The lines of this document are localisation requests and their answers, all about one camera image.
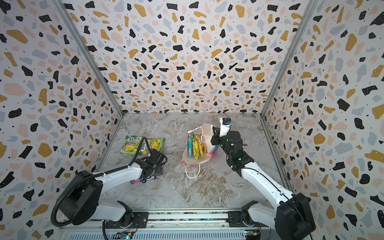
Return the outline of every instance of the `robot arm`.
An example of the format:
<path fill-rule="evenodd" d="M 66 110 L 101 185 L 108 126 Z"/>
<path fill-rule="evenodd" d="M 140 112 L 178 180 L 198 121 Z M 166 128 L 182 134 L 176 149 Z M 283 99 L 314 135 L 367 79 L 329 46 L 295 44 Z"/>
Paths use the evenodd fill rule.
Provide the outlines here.
<path fill-rule="evenodd" d="M 161 174 L 162 165 L 167 162 L 167 157 L 155 149 L 150 149 L 145 137 L 138 149 L 141 149 L 143 142 L 147 144 L 150 152 L 147 157 L 137 159 L 138 152 L 136 152 L 133 160 L 122 167 L 93 174 L 86 170 L 77 173 L 52 210 L 52 224 L 62 227 L 70 223 L 79 225 L 87 220 L 106 219 L 117 222 L 121 227 L 128 226 L 132 222 L 132 209 L 121 201 L 117 201 L 120 205 L 115 205 L 99 202 L 99 198 L 103 192 L 124 182 L 142 178 L 142 182 L 145 183 L 152 176 Z M 56 214 L 59 209 L 69 219 L 68 221 L 62 223 L 57 221 Z"/>
<path fill-rule="evenodd" d="M 309 199 L 284 188 L 266 174 L 243 149 L 240 133 L 230 131 L 231 119 L 220 118 L 220 129 L 213 127 L 212 145 L 220 145 L 227 164 L 239 176 L 252 183 L 272 204 L 273 209 L 256 201 L 242 208 L 246 225 L 262 222 L 276 229 L 283 240 L 300 240 L 315 230 Z"/>

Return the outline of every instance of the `yellow candy bag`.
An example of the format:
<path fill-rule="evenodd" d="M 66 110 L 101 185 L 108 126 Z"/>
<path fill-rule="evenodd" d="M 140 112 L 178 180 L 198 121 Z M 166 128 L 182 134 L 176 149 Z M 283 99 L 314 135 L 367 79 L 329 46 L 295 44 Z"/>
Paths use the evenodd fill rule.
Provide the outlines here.
<path fill-rule="evenodd" d="M 137 152 L 137 149 L 139 147 L 141 139 L 142 139 L 142 137 L 126 136 L 124 145 L 123 145 L 120 153 L 127 154 L 127 155 L 135 155 Z M 150 138 L 147 140 L 148 140 L 149 147 L 151 149 L 156 149 L 159 152 L 163 151 L 163 145 L 164 145 L 165 138 Z M 147 149 L 147 144 L 145 142 L 143 142 L 141 149 L 139 151 L 139 155 L 148 154 L 148 153 L 149 153 L 149 151 Z"/>
<path fill-rule="evenodd" d="M 150 139 L 148 139 L 148 144 L 149 144 L 149 147 L 151 149 L 156 149 L 159 152 L 163 152 L 164 141 L 165 141 L 165 138 L 150 138 Z M 142 153 L 142 154 L 148 154 L 149 153 L 146 144 L 143 145 L 143 147 L 141 147 L 141 149 L 142 149 L 142 151 L 140 151 L 140 153 Z"/>
<path fill-rule="evenodd" d="M 194 136 L 193 138 L 193 142 L 192 142 L 192 146 L 193 146 L 193 156 L 195 157 L 196 160 L 199 159 L 199 146 L 198 146 L 198 142 L 197 142 L 197 135 Z"/>
<path fill-rule="evenodd" d="M 197 140 L 197 145 L 198 145 L 198 147 L 199 147 L 200 155 L 201 155 L 202 157 L 204 157 L 203 148 L 201 147 L 200 139 L 199 139 L 199 137 L 198 137 L 197 135 L 195 135 L 195 137 L 196 137 L 196 140 Z"/>

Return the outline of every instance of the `marble floor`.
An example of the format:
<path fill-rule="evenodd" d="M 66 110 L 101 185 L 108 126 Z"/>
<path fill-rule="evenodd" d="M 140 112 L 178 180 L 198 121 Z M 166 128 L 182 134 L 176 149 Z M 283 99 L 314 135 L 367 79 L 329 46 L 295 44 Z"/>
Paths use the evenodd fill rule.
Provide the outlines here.
<path fill-rule="evenodd" d="M 145 184 L 123 183 L 106 191 L 101 200 L 121 200 L 133 209 L 148 208 L 239 208 L 251 200 L 269 206 L 266 198 L 248 181 L 233 172 L 219 148 L 210 161 L 201 164 L 198 177 L 189 179 L 181 161 L 187 131 L 203 123 L 220 127 L 219 117 L 230 117 L 232 129 L 239 131 L 244 150 L 259 166 L 281 184 L 275 161 L 267 143 L 258 114 L 126 114 L 101 171 L 128 164 L 132 156 L 120 154 L 125 136 L 164 137 L 163 153 L 168 162 L 163 175 Z M 195 176 L 198 167 L 189 170 Z"/>

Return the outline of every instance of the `snack bag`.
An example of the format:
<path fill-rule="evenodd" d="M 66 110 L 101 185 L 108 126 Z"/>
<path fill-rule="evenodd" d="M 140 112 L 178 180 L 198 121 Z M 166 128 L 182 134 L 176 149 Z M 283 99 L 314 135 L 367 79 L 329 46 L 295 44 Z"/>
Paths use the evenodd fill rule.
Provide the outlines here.
<path fill-rule="evenodd" d="M 199 137 L 197 135 L 195 135 L 195 136 L 196 136 L 196 140 L 197 140 L 197 145 L 199 147 L 200 155 L 201 155 L 201 157 L 204 157 L 203 148 L 201 147 L 200 139 L 199 139 Z"/>
<path fill-rule="evenodd" d="M 135 155 L 137 152 L 137 149 L 139 147 L 139 144 L 141 142 L 141 139 L 142 139 L 142 137 L 126 136 L 124 145 L 123 145 L 120 152 L 122 154 Z M 148 140 L 149 147 L 151 149 L 156 149 L 159 152 L 163 151 L 165 138 L 150 138 L 147 140 Z M 149 151 L 147 149 L 147 144 L 146 144 L 145 140 L 143 140 L 143 143 L 141 145 L 141 149 L 139 151 L 139 155 L 148 154 L 148 153 L 149 153 Z"/>
<path fill-rule="evenodd" d="M 141 142 L 142 137 L 137 136 L 126 136 L 125 142 L 120 150 L 120 153 L 127 155 L 135 155 L 137 148 Z"/>
<path fill-rule="evenodd" d="M 156 149 L 159 152 L 163 152 L 165 138 L 150 138 L 148 139 L 148 144 L 151 149 Z M 140 150 L 140 154 L 148 154 L 147 144 L 143 142 L 143 145 Z"/>
<path fill-rule="evenodd" d="M 192 146 L 193 136 L 194 136 L 193 132 L 191 132 L 191 134 L 188 136 L 188 156 L 189 157 L 192 157 L 192 153 L 193 153 L 193 146 Z"/>
<path fill-rule="evenodd" d="M 196 160 L 199 160 L 199 147 L 198 147 L 198 142 L 197 142 L 197 135 L 194 136 L 193 138 L 193 156 L 195 157 Z"/>

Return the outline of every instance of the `patterned wallpaper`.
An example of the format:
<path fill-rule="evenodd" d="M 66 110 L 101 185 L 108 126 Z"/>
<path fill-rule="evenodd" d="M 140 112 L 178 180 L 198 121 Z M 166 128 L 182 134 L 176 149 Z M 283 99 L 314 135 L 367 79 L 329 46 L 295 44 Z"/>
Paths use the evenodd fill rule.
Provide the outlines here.
<path fill-rule="evenodd" d="M 266 120 L 320 239 L 384 239 L 384 4 L 319 1 Z"/>
<path fill-rule="evenodd" d="M 124 112 L 258 112 L 305 0 L 65 0 Z"/>
<path fill-rule="evenodd" d="M 0 8 L 0 239 L 52 239 L 56 198 L 99 165 L 118 115 L 50 2 Z"/>

